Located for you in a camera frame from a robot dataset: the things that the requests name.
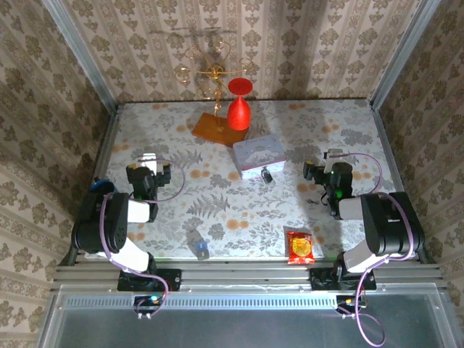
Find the blue mug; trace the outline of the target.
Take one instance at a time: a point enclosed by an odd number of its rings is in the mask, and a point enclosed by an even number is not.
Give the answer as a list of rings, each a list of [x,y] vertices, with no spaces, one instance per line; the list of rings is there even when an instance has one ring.
[[[109,193],[117,193],[118,190],[113,182],[109,179],[94,179],[94,183],[90,187],[90,192],[95,194],[109,194]]]

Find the lilac cartoon tin box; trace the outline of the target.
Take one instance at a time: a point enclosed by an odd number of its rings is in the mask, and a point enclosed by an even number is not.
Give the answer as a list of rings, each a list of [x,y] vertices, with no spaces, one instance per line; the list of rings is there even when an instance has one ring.
[[[235,143],[233,157],[242,180],[261,177],[264,167],[271,175],[282,171],[286,162],[283,146],[274,134]]]

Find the floral table cloth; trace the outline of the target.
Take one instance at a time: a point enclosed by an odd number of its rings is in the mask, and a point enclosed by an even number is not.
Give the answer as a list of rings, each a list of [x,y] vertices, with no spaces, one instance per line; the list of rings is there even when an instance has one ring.
[[[389,168],[384,133],[364,99],[251,101],[247,138],[274,134],[286,163],[266,184],[242,180],[230,147],[193,136],[209,102],[126,104],[117,111],[106,148],[104,177],[121,192],[132,192],[126,167],[144,153],[173,161],[173,178],[159,190],[153,223],[131,223],[128,237],[158,258],[194,259],[186,232],[198,230],[210,257],[282,258],[286,232],[312,235],[316,257],[335,257],[364,238],[359,220],[333,219],[321,203],[323,188],[306,181],[305,161],[323,163],[329,149],[341,149],[353,167],[353,192],[364,194],[381,182],[383,192],[401,185]]]

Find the red snack packet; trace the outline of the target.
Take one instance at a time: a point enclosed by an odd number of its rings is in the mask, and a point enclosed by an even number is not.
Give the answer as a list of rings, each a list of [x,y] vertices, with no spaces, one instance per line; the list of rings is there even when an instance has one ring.
[[[287,249],[289,265],[311,265],[315,263],[312,253],[312,235],[310,233],[287,231]]]

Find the grey blue clip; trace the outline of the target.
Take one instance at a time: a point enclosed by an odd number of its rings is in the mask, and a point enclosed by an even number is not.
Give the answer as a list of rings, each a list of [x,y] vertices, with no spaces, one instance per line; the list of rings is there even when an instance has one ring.
[[[210,258],[207,242],[198,230],[187,231],[186,238],[189,249],[199,261]]]

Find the red wine glass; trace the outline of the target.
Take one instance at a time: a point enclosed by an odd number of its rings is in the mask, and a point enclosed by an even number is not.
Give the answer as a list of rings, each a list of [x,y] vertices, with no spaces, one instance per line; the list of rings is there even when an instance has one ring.
[[[246,78],[234,78],[228,84],[229,91],[237,96],[228,108],[228,126],[235,131],[244,131],[251,124],[251,109],[245,96],[251,93],[252,82]]]

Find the small circuit board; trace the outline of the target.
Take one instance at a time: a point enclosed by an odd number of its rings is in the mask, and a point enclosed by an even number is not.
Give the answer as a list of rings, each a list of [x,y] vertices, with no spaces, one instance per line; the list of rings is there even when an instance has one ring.
[[[139,318],[153,317],[163,306],[165,295],[141,295],[133,298],[133,311]]]
[[[355,296],[337,295],[336,304],[336,311],[342,315],[353,315],[355,313]],[[359,310],[365,309],[367,305],[367,297],[360,295],[358,297]]]

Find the grey metal panel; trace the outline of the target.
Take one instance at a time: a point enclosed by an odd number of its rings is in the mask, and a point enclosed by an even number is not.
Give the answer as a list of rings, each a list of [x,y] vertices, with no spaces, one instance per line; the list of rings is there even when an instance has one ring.
[[[175,295],[319,293],[176,292]],[[464,348],[447,295],[432,284],[371,291],[353,315],[330,310],[167,310],[139,318],[133,310],[62,310],[70,296],[152,294],[61,289],[51,298],[38,348]]]

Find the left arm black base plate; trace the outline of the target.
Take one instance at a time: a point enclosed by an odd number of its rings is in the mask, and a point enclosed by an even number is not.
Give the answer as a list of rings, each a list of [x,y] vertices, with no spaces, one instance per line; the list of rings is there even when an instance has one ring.
[[[165,280],[169,291],[180,290],[181,269],[158,269],[157,276]],[[131,292],[163,292],[165,287],[156,279],[141,277],[121,271],[117,282],[117,290]]]

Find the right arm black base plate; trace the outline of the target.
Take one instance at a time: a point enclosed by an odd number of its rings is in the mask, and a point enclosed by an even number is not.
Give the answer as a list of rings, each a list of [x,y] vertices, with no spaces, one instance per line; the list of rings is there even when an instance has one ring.
[[[332,268],[311,268],[310,283],[314,291],[354,291],[362,273],[342,273]]]

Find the aluminium front frame rail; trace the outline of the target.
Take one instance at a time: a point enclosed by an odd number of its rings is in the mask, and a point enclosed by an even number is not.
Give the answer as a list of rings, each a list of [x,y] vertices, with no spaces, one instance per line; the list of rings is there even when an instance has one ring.
[[[180,269],[181,291],[199,291],[213,287],[259,291],[310,289],[310,271],[314,268],[331,268],[329,262],[313,265],[289,265],[282,260],[271,261],[193,261],[158,262],[158,269]],[[120,271],[104,260],[78,260],[73,266],[59,266],[53,287],[61,285],[108,285],[113,290]],[[374,270],[380,290],[386,291],[395,283],[433,284],[439,289],[447,287],[438,265],[419,262],[392,262]]]

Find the aluminium frame post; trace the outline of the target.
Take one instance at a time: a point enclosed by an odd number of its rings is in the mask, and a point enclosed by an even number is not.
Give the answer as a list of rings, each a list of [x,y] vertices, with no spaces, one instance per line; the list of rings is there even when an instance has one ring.
[[[381,105],[384,103],[395,81],[398,79],[399,74],[407,63],[407,60],[423,35],[424,30],[433,17],[440,1],[441,0],[419,1],[418,8],[415,10],[410,23],[399,40],[392,58],[389,60],[370,98],[370,105],[373,111],[378,112],[380,110]]]
[[[117,111],[115,97],[107,86],[102,71],[92,57],[87,43],[80,34],[70,12],[66,9],[63,0],[42,0],[42,2],[57,25],[58,30],[63,35],[67,45],[75,55],[86,77],[94,87],[102,104],[108,113],[114,115]]]

